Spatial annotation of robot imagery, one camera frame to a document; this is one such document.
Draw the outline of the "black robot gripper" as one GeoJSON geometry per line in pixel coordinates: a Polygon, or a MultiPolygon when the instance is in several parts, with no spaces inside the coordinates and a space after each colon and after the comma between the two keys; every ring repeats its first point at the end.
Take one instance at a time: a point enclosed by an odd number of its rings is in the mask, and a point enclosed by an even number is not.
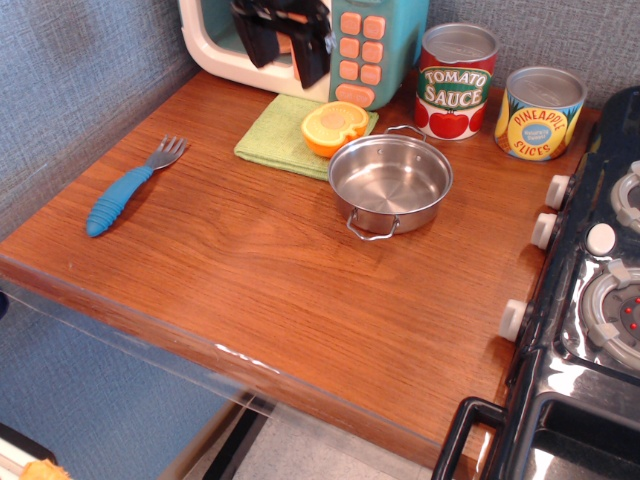
{"type": "Polygon", "coordinates": [[[230,8],[244,49],[256,68],[280,56],[276,34],[280,32],[291,34],[295,67],[304,90],[329,73],[334,34],[329,8],[322,1],[232,1],[230,8]]]}

